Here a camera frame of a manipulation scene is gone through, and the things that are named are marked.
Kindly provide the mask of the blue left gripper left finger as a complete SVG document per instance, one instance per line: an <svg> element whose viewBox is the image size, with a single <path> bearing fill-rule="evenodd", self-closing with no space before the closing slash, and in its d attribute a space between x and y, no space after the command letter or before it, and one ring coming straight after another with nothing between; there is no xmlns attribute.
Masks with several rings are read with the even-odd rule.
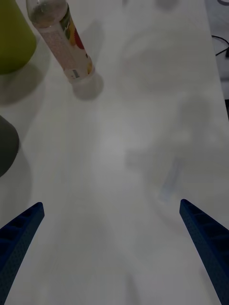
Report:
<svg viewBox="0 0 229 305"><path fill-rule="evenodd" d="M0 229L0 304L5 304L17 272L44 218L38 202Z"/></svg>

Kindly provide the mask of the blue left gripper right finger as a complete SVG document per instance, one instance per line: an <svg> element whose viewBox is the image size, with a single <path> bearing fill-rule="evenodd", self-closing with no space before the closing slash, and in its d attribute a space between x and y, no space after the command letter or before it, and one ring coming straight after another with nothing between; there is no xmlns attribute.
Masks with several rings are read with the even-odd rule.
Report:
<svg viewBox="0 0 229 305"><path fill-rule="evenodd" d="M229 231L186 199L181 200L180 216L202 260L217 296L229 303Z"/></svg>

